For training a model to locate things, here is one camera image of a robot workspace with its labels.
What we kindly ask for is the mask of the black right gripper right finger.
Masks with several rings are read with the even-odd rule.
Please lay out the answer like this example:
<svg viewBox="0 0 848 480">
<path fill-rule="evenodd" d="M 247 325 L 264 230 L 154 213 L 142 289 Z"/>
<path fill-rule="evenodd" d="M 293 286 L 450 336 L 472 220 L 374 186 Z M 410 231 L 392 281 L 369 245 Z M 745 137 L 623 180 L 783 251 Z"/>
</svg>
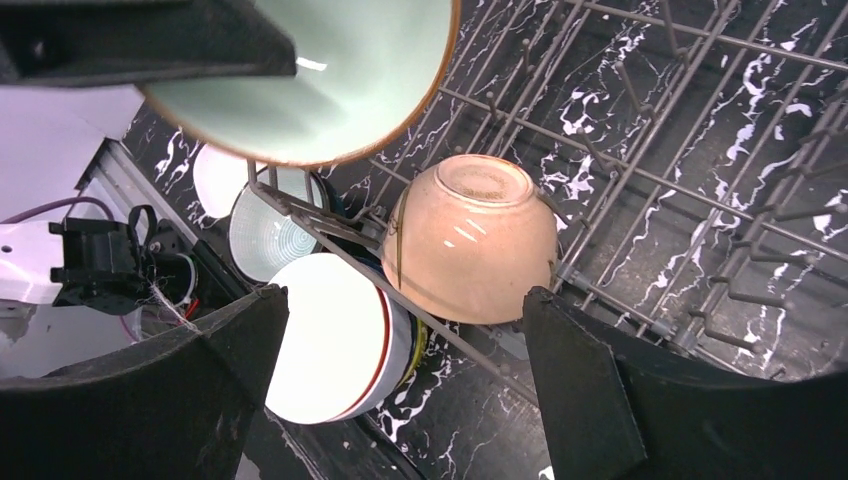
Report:
<svg viewBox="0 0 848 480">
<path fill-rule="evenodd" d="M 559 479 L 843 479 L 847 375 L 784 383 L 638 339 L 536 287 L 523 327 Z"/>
</svg>

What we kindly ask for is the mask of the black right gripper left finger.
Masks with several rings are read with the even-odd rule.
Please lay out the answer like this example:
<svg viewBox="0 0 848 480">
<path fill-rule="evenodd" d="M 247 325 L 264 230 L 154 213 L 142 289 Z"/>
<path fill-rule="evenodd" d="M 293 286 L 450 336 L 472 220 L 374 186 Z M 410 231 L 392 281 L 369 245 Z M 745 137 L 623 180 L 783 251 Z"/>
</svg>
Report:
<svg viewBox="0 0 848 480">
<path fill-rule="evenodd" d="M 5 479 L 232 479 L 289 317 L 263 287 L 196 321 L 1 383 Z"/>
</svg>

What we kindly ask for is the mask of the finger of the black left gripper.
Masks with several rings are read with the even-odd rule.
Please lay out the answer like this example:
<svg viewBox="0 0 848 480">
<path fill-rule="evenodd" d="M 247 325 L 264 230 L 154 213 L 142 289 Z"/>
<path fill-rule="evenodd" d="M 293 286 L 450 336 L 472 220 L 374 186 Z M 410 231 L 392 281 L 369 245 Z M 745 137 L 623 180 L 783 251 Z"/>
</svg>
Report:
<svg viewBox="0 0 848 480">
<path fill-rule="evenodd" d="M 4 1 L 4 85 L 91 88 L 292 77 L 291 38 L 251 1 Z"/>
</svg>

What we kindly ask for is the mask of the orange rimmed white bowl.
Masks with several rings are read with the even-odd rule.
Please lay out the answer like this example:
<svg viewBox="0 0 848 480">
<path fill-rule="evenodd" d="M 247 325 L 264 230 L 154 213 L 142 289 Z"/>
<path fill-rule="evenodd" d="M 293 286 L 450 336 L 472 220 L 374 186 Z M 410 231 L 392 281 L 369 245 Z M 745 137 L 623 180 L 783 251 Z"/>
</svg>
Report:
<svg viewBox="0 0 848 480">
<path fill-rule="evenodd" d="M 266 407 L 304 425 L 346 415 L 375 384 L 388 351 L 382 294 L 332 253 L 299 258 L 271 282 L 286 289 L 289 316 Z"/>
</svg>

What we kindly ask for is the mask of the beige floral bowl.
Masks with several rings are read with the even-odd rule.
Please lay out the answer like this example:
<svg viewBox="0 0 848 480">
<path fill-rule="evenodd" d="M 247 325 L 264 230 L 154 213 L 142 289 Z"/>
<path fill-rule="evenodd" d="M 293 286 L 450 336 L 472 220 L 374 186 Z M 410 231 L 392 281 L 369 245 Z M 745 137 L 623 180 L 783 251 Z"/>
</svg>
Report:
<svg viewBox="0 0 848 480">
<path fill-rule="evenodd" d="M 427 313 L 477 325 L 517 320 L 525 295 L 551 286 L 557 220 L 519 166 L 461 154 L 415 177 L 380 252 L 389 283 Z"/>
</svg>

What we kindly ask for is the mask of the celadon green bowl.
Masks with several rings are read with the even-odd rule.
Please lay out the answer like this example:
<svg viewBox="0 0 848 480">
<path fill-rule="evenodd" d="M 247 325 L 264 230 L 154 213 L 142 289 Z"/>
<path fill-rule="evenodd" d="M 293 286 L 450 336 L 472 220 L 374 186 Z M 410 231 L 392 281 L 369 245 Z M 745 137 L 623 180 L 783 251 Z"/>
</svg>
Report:
<svg viewBox="0 0 848 480">
<path fill-rule="evenodd" d="M 261 1 L 289 34 L 293 77 L 157 82 L 147 103 L 192 137 L 241 158 L 313 168 L 371 155 L 435 95 L 461 5 L 450 0 Z"/>
</svg>

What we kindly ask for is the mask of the white bowl blue band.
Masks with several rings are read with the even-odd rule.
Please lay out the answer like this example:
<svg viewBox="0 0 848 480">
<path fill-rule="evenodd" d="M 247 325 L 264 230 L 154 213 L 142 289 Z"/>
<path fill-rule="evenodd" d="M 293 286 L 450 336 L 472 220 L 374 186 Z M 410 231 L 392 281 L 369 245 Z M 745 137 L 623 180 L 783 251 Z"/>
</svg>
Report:
<svg viewBox="0 0 848 480">
<path fill-rule="evenodd" d="M 395 305 L 390 308 L 390 320 L 388 353 L 375 385 L 359 409 L 360 414 L 375 408 L 388 397 L 403 382 L 411 364 L 417 335 L 415 322 L 404 308 Z"/>
</svg>

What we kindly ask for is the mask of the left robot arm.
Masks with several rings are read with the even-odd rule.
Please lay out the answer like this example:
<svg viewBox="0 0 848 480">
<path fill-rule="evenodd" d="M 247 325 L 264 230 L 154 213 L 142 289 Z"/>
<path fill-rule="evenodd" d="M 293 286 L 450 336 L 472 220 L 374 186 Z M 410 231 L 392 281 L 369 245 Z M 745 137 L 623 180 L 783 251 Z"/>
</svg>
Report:
<svg viewBox="0 0 848 480">
<path fill-rule="evenodd" d="M 5 1 L 1 82 L 91 88 L 164 80 L 291 77 L 292 40 L 251 1 Z M 70 218 L 1 226 L 1 302 L 123 316 L 161 299 L 163 271 L 124 222 Z"/>
</svg>

